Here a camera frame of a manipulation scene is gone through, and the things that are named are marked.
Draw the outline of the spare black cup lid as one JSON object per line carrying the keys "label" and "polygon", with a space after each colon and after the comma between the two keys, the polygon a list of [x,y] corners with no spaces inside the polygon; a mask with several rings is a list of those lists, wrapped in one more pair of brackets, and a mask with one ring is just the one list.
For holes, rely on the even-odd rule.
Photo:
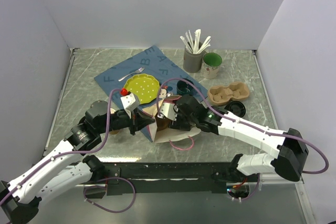
{"label": "spare black cup lid", "polygon": [[225,110],[235,114],[236,116],[243,118],[246,114],[246,107],[240,101],[230,101],[226,106]]}

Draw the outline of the grey straw holder cup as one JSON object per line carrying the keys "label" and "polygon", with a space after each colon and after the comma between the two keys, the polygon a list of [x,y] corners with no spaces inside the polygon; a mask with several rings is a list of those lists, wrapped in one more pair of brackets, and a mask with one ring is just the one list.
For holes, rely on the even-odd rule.
{"label": "grey straw holder cup", "polygon": [[199,72],[205,54],[206,51],[201,52],[200,54],[192,54],[185,48],[183,56],[183,69],[189,73]]}

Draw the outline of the kraft paper cakes bag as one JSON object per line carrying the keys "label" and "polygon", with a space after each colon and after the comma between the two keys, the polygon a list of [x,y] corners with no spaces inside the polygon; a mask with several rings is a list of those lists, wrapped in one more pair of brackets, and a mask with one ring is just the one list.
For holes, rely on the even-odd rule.
{"label": "kraft paper cakes bag", "polygon": [[[159,101],[159,107],[163,102],[172,102],[176,103],[176,101],[181,98],[181,95],[173,95],[165,99],[161,99]],[[152,116],[154,119],[157,116],[157,107],[156,102],[152,106],[148,106],[142,110],[146,114]],[[198,135],[201,131],[200,129],[193,127],[190,131],[180,131],[170,129],[169,127],[162,131],[157,131],[156,120],[155,123],[152,123],[141,130],[141,132],[145,135],[145,137],[152,143],[165,143],[165,142],[177,142],[183,139],[193,137]]]}

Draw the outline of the stack of paper cups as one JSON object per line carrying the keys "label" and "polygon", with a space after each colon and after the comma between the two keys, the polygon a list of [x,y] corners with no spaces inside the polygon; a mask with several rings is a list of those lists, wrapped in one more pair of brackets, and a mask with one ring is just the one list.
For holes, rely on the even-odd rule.
{"label": "stack of paper cups", "polygon": [[[114,114],[114,113],[115,113],[115,109],[111,108],[111,109],[110,109],[110,112],[111,112],[111,114]],[[116,135],[116,134],[118,134],[120,131],[121,131],[121,130],[113,130],[113,131],[110,131],[109,134],[110,134],[110,135]]]}

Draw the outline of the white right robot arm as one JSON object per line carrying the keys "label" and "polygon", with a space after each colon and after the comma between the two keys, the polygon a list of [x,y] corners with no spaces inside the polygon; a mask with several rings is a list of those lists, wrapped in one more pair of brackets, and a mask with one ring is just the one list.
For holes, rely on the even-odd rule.
{"label": "white right robot arm", "polygon": [[295,129],[281,131],[261,126],[218,106],[205,107],[192,95],[163,102],[160,113],[177,123],[177,129],[192,126],[202,132],[227,136],[262,150],[261,154],[237,154],[221,173],[225,182],[237,183],[255,174],[273,173],[291,182],[301,178],[309,151]]}

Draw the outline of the dark green mug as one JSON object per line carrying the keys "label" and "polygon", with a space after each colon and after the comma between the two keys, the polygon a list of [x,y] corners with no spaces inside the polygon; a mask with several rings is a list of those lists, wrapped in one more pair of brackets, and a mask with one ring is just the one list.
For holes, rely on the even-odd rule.
{"label": "dark green mug", "polygon": [[185,81],[179,80],[176,84],[176,91],[178,95],[193,94],[194,88]]}

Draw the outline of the white wrapped straws bundle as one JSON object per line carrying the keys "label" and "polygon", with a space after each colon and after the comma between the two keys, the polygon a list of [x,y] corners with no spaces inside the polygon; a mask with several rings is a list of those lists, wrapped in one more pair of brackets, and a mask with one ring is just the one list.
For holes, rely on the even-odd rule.
{"label": "white wrapped straws bundle", "polygon": [[201,54],[210,47],[211,36],[207,36],[203,42],[201,42],[202,30],[197,29],[194,32],[194,36],[190,30],[185,33],[185,36],[180,36],[181,41],[183,42],[187,52],[191,54]]}

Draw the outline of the blue letter print cloth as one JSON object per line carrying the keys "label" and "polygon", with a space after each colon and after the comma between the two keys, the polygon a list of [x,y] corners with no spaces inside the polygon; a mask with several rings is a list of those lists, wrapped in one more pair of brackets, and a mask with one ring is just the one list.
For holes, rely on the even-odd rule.
{"label": "blue letter print cloth", "polygon": [[[126,81],[131,78],[128,77],[119,82],[118,80],[121,77],[134,72],[141,67],[143,67],[144,70],[140,74],[146,73],[154,76],[159,81],[160,85],[168,79],[185,78],[190,80],[193,85],[195,85],[197,89],[200,90],[205,98],[207,97],[207,89],[199,84],[198,81],[189,76],[183,69],[178,67],[168,57],[166,57],[157,46],[152,46],[145,51],[142,51],[120,62],[119,64],[114,65],[113,67],[94,77],[94,80],[100,86],[100,88],[107,95],[109,95],[113,89],[122,89]],[[177,80],[174,80],[165,84],[166,88],[161,90],[159,101],[165,98],[168,92],[173,92],[174,95],[177,95],[177,82]],[[143,110],[148,106],[152,106],[155,102],[156,99],[148,104],[140,104],[138,108]]]}

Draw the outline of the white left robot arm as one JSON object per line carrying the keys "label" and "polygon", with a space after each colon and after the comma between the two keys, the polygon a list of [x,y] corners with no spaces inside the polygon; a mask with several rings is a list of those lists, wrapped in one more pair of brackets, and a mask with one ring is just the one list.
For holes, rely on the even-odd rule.
{"label": "white left robot arm", "polygon": [[1,182],[1,208],[10,223],[29,223],[47,200],[78,184],[100,182],[105,166],[94,152],[106,142],[102,133],[128,128],[134,135],[152,123],[138,108],[111,113],[108,102],[94,102],[47,156],[16,179]]}

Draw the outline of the silver fork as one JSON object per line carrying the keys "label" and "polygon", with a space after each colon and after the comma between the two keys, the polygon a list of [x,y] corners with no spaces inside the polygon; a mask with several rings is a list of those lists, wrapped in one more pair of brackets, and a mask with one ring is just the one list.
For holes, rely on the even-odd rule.
{"label": "silver fork", "polygon": [[131,73],[129,73],[129,74],[127,74],[127,75],[123,76],[123,77],[122,77],[122,78],[120,78],[118,81],[120,82],[120,81],[124,80],[125,78],[127,78],[127,77],[129,77],[129,76],[131,76],[131,75],[133,75],[133,74],[138,74],[138,73],[141,73],[143,70],[144,70],[144,68],[143,68],[143,67],[141,67],[141,68],[137,69],[136,71],[134,71],[134,72],[131,72]]}

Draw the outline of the yellow dotted plate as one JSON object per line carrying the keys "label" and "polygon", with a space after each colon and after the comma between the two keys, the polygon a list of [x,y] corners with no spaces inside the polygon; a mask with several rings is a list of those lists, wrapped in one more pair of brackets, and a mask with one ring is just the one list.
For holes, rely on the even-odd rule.
{"label": "yellow dotted plate", "polygon": [[140,104],[148,104],[156,99],[160,83],[154,76],[143,73],[128,79],[123,87],[135,94]]}

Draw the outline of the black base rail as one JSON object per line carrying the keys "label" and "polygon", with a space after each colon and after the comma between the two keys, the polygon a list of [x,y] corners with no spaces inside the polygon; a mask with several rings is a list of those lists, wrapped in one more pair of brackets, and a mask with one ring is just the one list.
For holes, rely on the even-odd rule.
{"label": "black base rail", "polygon": [[232,172],[229,162],[207,163],[104,163],[104,170],[94,175],[87,185],[106,185],[107,195],[133,193],[186,193],[209,191],[225,194],[228,184],[257,181],[257,175]]}

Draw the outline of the green inside ceramic mug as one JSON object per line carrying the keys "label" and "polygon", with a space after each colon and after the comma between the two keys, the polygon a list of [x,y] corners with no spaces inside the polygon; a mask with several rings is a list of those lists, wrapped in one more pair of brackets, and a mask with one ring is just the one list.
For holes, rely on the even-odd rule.
{"label": "green inside ceramic mug", "polygon": [[221,56],[214,52],[206,53],[203,57],[201,74],[206,79],[217,77],[223,60]]}

